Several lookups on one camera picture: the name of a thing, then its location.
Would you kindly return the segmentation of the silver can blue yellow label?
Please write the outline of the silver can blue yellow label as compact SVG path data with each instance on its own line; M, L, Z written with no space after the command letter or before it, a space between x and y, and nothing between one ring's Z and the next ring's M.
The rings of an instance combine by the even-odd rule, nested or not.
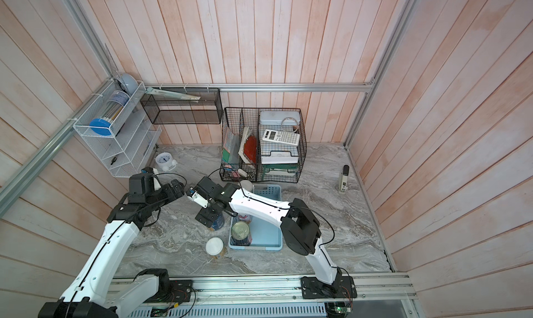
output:
M209 227L211 231L218 231L223 228L225 225L225 217L223 214L219 214L217 218L212 222L212 225Z

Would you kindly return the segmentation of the white lid colourful can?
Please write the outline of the white lid colourful can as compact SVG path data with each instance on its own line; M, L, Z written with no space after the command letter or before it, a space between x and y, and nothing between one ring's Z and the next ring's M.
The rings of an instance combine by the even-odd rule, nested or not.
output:
M252 184L250 181L242 180L240 181L240 185L244 190L248 192L254 192L254 184Z

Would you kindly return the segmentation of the white lid red can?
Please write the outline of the white lid red can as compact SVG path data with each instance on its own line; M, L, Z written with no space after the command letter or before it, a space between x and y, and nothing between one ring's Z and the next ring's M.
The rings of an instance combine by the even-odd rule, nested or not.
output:
M239 214L237 216L237 220L239 222L244 222L246 224L250 224L253 220L253 217L251 215L247 215L247 214Z

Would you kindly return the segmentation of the silver can dark label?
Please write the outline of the silver can dark label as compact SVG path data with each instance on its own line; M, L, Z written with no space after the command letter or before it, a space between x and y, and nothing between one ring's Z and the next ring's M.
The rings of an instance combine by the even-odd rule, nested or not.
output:
M246 222L238 221L231 228L231 244L248 247L252 243L251 230Z

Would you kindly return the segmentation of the light blue plastic basket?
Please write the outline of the light blue plastic basket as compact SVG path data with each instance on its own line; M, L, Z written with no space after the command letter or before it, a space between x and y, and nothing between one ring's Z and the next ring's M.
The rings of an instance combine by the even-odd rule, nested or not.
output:
M256 185L253 191L256 195L282 200L282 189L279 185ZM234 250L258 250L258 251L280 251L283 248L282 231L267 221L253 217L248 223L251 234L250 245L236 245L232 235L229 235L229 247Z

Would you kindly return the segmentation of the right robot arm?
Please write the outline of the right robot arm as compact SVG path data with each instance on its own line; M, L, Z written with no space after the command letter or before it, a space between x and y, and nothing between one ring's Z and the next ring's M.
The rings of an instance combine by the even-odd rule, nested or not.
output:
M240 184L226 183L222 187L207 176L189 188L186 195L201 207L195 219L202 225L212 227L223 212L233 217L251 215L268 222L281 230L293 252L306 257L319 282L328 286L340 282L342 272L323 247L319 220L304 201L276 201Z

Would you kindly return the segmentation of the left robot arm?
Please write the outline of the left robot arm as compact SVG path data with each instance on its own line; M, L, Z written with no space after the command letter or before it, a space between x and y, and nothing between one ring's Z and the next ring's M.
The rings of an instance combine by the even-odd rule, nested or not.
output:
M108 289L122 259L154 212L184 195L178 179L162 184L145 170L129 179L129 192L112 209L103 235L86 264L59 300L43 305L39 317L127 317L145 301L175 300L166 269L146 269L108 299Z

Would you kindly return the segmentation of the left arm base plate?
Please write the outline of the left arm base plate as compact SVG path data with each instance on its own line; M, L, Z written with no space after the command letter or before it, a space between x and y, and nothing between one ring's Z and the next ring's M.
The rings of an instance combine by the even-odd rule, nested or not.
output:
M164 290L159 290L154 296L144 301L144 304L189 303L192 298L192 280L170 281Z

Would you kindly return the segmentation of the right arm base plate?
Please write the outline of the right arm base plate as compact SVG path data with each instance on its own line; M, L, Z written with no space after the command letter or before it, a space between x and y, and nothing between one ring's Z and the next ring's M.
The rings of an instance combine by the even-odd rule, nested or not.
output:
M355 299L358 293L350 276L341 276L332 285L320 282L316 277L300 279L304 299Z

